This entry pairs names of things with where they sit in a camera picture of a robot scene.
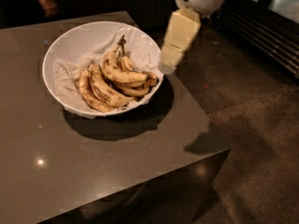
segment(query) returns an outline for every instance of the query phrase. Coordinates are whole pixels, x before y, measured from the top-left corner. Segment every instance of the table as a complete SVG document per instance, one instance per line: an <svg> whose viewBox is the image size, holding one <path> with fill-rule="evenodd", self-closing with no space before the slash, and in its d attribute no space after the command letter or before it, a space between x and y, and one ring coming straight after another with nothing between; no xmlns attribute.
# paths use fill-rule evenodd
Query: table
<svg viewBox="0 0 299 224"><path fill-rule="evenodd" d="M135 24L120 11L0 30L0 223L38 223L76 210L88 219L86 204L149 182L159 188L162 179L172 185L178 179L165 177L189 169L202 174L188 175L192 180L205 177L209 186L228 155L229 145L176 76L165 77L149 104L119 117L64 111L43 82L43 57L59 35L91 21Z"/></svg>

